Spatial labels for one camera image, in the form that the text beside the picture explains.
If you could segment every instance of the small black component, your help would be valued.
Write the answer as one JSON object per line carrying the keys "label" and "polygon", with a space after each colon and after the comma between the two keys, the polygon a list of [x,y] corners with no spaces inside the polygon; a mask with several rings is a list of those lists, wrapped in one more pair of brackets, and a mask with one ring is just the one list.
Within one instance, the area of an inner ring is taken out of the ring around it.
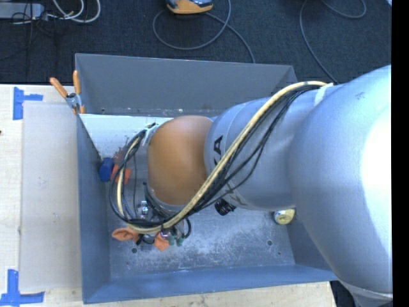
{"label": "small black component", "polygon": [[236,206],[233,206],[232,204],[228,203],[225,199],[220,199],[216,201],[215,208],[221,216],[224,216],[234,211],[234,209],[236,209]]}

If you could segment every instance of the orange handle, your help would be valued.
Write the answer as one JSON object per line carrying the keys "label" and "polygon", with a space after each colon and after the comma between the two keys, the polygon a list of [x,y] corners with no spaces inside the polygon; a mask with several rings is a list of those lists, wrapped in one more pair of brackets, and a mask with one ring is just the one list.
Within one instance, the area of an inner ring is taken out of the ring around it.
{"label": "orange handle", "polygon": [[74,70],[72,73],[72,81],[74,83],[74,89],[76,94],[81,93],[81,85],[79,84],[79,78],[78,78],[78,71]]}
{"label": "orange handle", "polygon": [[50,83],[55,89],[57,89],[58,93],[63,97],[67,98],[68,92],[64,89],[64,87],[61,85],[61,83],[55,78],[55,77],[50,77]]}

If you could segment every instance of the yellow cable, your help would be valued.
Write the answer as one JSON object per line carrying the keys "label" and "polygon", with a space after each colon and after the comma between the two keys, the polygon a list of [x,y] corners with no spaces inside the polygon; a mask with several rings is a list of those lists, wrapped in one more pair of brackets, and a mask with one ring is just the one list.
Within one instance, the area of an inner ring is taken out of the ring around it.
{"label": "yellow cable", "polygon": [[[267,102],[257,111],[256,114],[250,119],[250,121],[247,123],[247,125],[242,129],[240,134],[237,136],[237,138],[233,141],[227,152],[222,156],[220,161],[217,163],[216,167],[213,169],[213,171],[210,173],[204,184],[201,186],[201,188],[198,190],[198,192],[194,195],[194,197],[186,204],[186,206],[175,216],[173,216],[170,220],[165,222],[163,224],[163,228],[171,228],[173,225],[179,223],[193,208],[194,206],[198,203],[198,201],[202,198],[202,196],[206,193],[208,188],[211,186],[213,181],[217,178],[217,175],[222,171],[223,167],[226,165],[227,161],[230,159],[230,157],[233,155],[233,153],[236,151],[238,148],[239,144],[243,141],[243,139],[246,137],[246,135],[250,132],[250,130],[254,127],[255,124],[257,124],[257,121],[273,106],[283,95],[297,90],[303,86],[324,86],[327,85],[324,82],[321,81],[306,81],[306,82],[299,82],[295,84],[291,84],[289,86],[286,86],[285,88],[281,89],[278,91],[275,95],[273,95],[270,99],[267,100]],[[123,170],[120,172],[120,179],[118,180],[118,201],[121,200],[121,186],[122,186],[122,176],[123,176]],[[150,233],[157,233],[159,232],[162,227],[161,226],[153,226],[151,228],[143,228],[143,227],[138,227],[133,224],[128,223],[128,227],[135,230],[136,232],[140,234],[150,234]]]}

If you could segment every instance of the blue tape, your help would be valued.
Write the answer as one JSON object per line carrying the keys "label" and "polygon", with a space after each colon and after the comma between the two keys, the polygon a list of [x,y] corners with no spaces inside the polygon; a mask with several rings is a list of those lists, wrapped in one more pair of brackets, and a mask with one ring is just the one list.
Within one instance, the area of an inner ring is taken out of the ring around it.
{"label": "blue tape", "polygon": [[19,307],[20,304],[37,304],[44,300],[44,293],[20,294],[19,272],[9,269],[7,272],[7,293],[0,297],[0,306]]}
{"label": "blue tape", "polygon": [[14,87],[14,102],[13,102],[13,120],[21,120],[23,118],[23,102],[42,101],[42,95],[24,95],[24,90],[20,90],[18,87]]}

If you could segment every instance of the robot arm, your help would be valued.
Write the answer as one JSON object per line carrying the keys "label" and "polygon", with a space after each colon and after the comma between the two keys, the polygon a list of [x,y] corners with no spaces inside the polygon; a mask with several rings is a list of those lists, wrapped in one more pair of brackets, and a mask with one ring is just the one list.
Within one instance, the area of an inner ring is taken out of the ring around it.
{"label": "robot arm", "polygon": [[128,223],[174,230],[213,203],[222,215],[295,209],[354,298],[381,306],[393,292],[390,151],[390,66],[337,86],[294,84],[214,120],[161,125],[146,184],[161,218]]}

